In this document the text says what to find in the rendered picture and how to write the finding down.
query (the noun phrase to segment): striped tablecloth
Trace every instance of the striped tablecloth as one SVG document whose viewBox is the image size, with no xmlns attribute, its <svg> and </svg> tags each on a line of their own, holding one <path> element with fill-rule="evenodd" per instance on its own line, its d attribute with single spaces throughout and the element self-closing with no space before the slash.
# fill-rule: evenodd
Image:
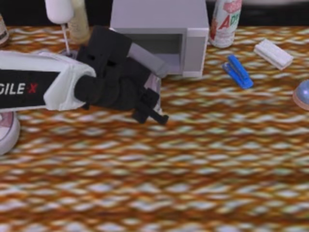
<svg viewBox="0 0 309 232">
<path fill-rule="evenodd" d="M 65 48 L 58 27 L 10 31 L 7 50 Z M 255 55 L 263 38 L 293 64 Z M 307 28 L 239 28 L 232 47 L 209 46 L 203 80 L 163 81 L 167 126 L 100 108 L 20 112 L 0 158 L 0 232 L 309 232 L 309 113 L 291 98 L 308 42 Z M 232 53 L 253 88 L 221 69 Z"/>
</svg>

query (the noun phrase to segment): bottle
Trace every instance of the bottle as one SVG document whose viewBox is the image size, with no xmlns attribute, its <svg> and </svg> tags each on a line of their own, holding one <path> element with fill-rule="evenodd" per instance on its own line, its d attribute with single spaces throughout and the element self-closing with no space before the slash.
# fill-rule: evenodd
<svg viewBox="0 0 309 232">
<path fill-rule="evenodd" d="M 71 0 L 74 8 L 74 17 L 68 23 L 70 39 L 75 44 L 84 44 L 90 38 L 90 29 L 85 0 Z"/>
<path fill-rule="evenodd" d="M 0 14 L 0 47 L 4 47 L 8 44 L 10 34 L 5 26 L 2 15 Z"/>
<path fill-rule="evenodd" d="M 242 0 L 216 0 L 210 32 L 213 46 L 226 48 L 233 44 L 241 6 Z"/>
</svg>

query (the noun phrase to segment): tabletop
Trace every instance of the tabletop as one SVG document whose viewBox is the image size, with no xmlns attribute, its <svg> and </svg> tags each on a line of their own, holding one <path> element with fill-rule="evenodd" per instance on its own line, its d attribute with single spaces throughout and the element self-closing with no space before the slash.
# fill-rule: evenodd
<svg viewBox="0 0 309 232">
<path fill-rule="evenodd" d="M 58 27 L 10 32 L 6 50 L 65 48 Z M 19 112 L 19 142 L 0 157 L 0 231 L 308 232 L 309 112 L 292 100 L 308 78 L 308 35 L 240 27 L 232 47 L 209 46 L 202 80 L 163 80 L 166 126 L 96 107 Z M 255 55 L 263 38 L 293 64 Z M 229 54 L 253 88 L 221 69 Z"/>
</svg>

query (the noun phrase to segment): blue clothespin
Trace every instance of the blue clothespin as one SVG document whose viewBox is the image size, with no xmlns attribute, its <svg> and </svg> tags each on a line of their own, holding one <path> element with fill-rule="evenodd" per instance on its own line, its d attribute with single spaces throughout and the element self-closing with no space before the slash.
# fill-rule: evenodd
<svg viewBox="0 0 309 232">
<path fill-rule="evenodd" d="M 248 72 L 234 55 L 228 56 L 228 62 L 222 65 L 222 68 L 233 78 L 233 80 L 242 88 L 247 89 L 253 86 Z"/>
</svg>

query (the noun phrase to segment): white round object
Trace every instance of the white round object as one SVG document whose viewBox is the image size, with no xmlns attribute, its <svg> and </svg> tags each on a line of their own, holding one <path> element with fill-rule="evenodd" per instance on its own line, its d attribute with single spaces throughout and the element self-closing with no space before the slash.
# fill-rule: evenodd
<svg viewBox="0 0 309 232">
<path fill-rule="evenodd" d="M 55 24 L 66 24 L 74 17 L 71 0 L 45 0 L 48 19 Z"/>
</svg>

